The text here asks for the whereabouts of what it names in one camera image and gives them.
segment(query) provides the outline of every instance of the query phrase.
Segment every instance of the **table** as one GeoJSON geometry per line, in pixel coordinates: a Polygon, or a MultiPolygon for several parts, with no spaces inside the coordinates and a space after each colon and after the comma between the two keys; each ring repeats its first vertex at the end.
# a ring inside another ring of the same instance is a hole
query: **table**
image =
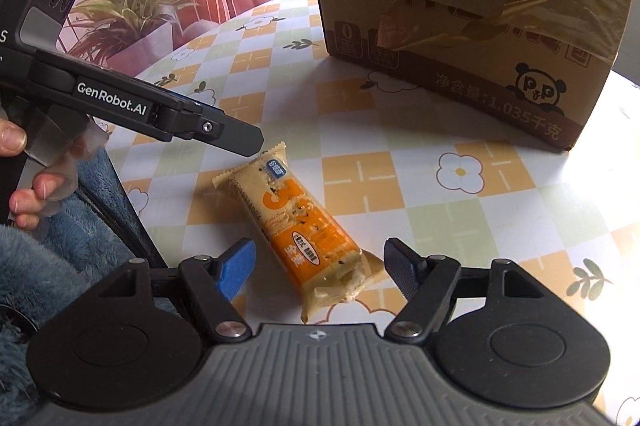
{"type": "MultiPolygon", "coordinates": [[[[140,78],[260,125],[265,148],[284,140],[290,169],[363,249],[381,255],[395,236],[465,266],[519,262],[609,342],[597,406],[620,425],[640,420],[640,89],[630,82],[611,73],[577,146],[558,154],[469,107],[327,57],[317,0],[256,7],[140,78]]],[[[167,262],[254,237],[258,265],[236,308],[252,326],[299,323],[282,269],[239,205],[211,187],[246,160],[112,130],[109,154],[167,262]]],[[[312,321],[382,330],[403,304],[387,279],[312,321]]]]}

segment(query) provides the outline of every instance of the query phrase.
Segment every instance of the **white oval label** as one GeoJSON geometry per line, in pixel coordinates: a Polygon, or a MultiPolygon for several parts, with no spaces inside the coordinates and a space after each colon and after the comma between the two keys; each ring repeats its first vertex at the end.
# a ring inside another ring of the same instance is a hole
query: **white oval label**
{"type": "Polygon", "coordinates": [[[309,240],[302,236],[299,232],[293,233],[293,242],[298,247],[298,250],[302,253],[307,261],[311,262],[313,265],[320,265],[320,259],[316,254],[313,246],[309,243],[309,240]]]}

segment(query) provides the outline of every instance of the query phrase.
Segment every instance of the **silver bolt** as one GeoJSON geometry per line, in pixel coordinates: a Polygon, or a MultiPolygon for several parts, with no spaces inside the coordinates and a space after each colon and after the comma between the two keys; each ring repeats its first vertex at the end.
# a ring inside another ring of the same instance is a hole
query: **silver bolt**
{"type": "Polygon", "coordinates": [[[391,326],[391,332],[400,338],[414,338],[422,333],[422,327],[412,321],[400,321],[391,326]]]}
{"type": "Polygon", "coordinates": [[[245,332],[246,325],[239,321],[223,321],[216,327],[216,334],[224,338],[239,338],[245,332]]]}

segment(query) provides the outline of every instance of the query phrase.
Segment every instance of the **gray gripper base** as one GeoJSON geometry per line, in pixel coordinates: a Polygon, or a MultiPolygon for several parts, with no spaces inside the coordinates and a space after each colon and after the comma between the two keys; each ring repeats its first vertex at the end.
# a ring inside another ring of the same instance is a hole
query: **gray gripper base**
{"type": "Polygon", "coordinates": [[[372,325],[265,325],[252,340],[213,349],[187,385],[154,404],[90,414],[48,403],[28,422],[28,426],[610,424],[586,403],[550,412],[514,412],[475,401],[450,385],[420,348],[389,343],[372,325]]]}

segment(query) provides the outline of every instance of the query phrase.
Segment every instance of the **snack package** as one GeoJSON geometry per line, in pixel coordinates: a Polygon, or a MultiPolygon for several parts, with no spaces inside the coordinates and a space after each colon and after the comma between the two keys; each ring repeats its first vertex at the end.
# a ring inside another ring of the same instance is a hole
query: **snack package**
{"type": "Polygon", "coordinates": [[[220,174],[213,185],[240,200],[302,295],[302,321],[356,297],[384,272],[289,171],[285,144],[220,174]]]}

